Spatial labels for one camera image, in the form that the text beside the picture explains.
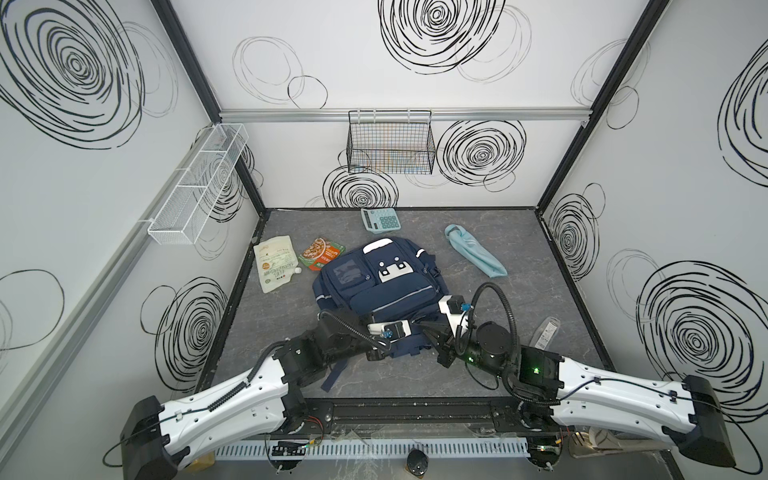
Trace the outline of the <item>navy blue student backpack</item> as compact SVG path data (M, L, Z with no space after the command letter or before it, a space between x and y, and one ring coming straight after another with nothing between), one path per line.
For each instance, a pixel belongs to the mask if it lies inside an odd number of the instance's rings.
M410 333L392 341L392 358L431 348L422 321L440 320L449 294L435 256L412 240L382 237L349 250L321 268L312 284L322 310L347 308L375 323L406 321Z

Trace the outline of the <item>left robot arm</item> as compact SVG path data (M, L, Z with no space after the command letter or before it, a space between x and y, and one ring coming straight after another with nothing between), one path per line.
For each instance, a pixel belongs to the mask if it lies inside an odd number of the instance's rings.
M388 354L393 340L351 310L323 310L314 328L270 344L239 375L176 400L138 401L115 446L118 467L126 479L172 479L231 442L296 428L309 416L302 387L341 360L369 351Z

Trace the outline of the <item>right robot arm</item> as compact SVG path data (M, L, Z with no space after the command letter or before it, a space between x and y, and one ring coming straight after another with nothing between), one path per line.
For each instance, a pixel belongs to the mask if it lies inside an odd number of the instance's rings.
M462 360L493 375L519 402L527 428L613 430L673 445L705 465L735 466L725 415L707 379L649 380L601 370L530 346L512 348L507 329L488 326L487 342L458 339L445 322L425 322L421 328L440 364Z

